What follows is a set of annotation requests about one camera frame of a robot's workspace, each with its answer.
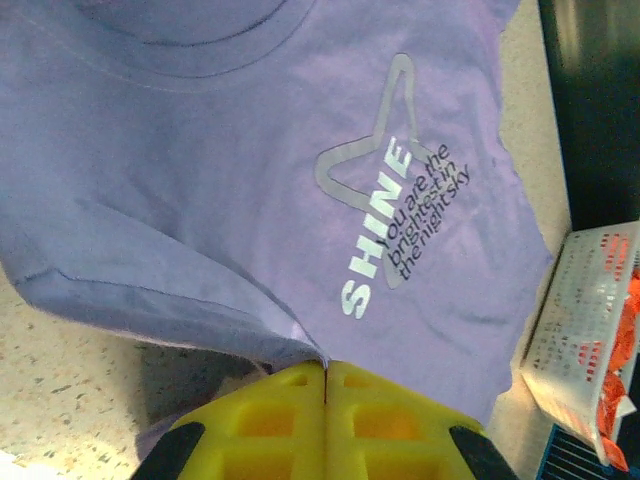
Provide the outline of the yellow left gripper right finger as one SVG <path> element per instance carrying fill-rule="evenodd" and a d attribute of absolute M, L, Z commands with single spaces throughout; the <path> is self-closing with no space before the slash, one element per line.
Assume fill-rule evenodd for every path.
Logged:
<path fill-rule="evenodd" d="M 326 374 L 329 479 L 515 479 L 475 419 L 346 362 Z"/>

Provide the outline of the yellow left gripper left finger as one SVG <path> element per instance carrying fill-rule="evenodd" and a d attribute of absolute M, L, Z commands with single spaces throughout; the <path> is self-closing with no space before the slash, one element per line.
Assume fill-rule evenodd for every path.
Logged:
<path fill-rule="evenodd" d="M 322 479 L 325 371 L 306 362 L 179 418 L 134 479 Z"/>

